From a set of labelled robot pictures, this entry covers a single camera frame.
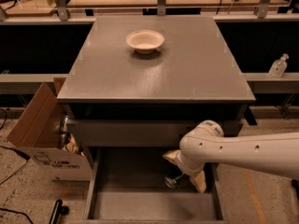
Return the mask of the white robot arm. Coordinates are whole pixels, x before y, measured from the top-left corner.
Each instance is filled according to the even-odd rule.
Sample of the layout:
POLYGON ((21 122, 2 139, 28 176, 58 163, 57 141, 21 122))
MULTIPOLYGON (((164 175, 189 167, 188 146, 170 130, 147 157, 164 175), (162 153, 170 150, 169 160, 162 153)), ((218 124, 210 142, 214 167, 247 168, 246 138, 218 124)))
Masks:
POLYGON ((207 163, 299 179, 299 133, 226 137, 217 122, 205 120, 183 136, 179 149, 163 158, 187 175, 199 192, 206 190, 207 163))

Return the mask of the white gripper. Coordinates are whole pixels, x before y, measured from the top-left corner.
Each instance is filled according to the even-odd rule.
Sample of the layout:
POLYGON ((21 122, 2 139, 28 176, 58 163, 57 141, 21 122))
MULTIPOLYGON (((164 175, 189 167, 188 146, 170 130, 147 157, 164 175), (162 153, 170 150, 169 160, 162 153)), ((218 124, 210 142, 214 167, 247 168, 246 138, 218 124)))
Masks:
POLYGON ((203 162, 188 159, 178 149, 165 152, 163 158, 177 165, 182 173, 190 176, 190 181, 199 193, 206 191, 206 176, 202 171, 205 165, 203 162))

